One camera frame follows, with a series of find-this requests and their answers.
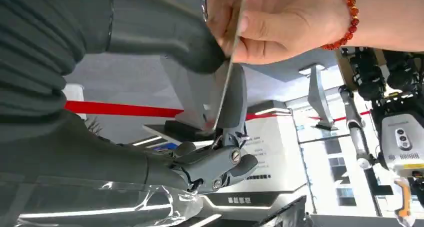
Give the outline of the person's left hand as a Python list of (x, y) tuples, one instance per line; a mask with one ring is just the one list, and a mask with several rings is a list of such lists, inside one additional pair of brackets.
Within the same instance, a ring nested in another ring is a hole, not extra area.
[(236, 63), (264, 65), (334, 44), (351, 25), (346, 0), (245, 0)]

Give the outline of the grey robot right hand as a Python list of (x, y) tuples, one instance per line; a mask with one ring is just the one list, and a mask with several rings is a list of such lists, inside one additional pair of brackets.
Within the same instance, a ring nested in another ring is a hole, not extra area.
[[(87, 54), (163, 55), (185, 71), (197, 127), (214, 136), (172, 156), (120, 146), (65, 109), (65, 76)], [(245, 180), (243, 68), (204, 19), (168, 0), (0, 0), (0, 224), (168, 227), (196, 216), (201, 194)]]

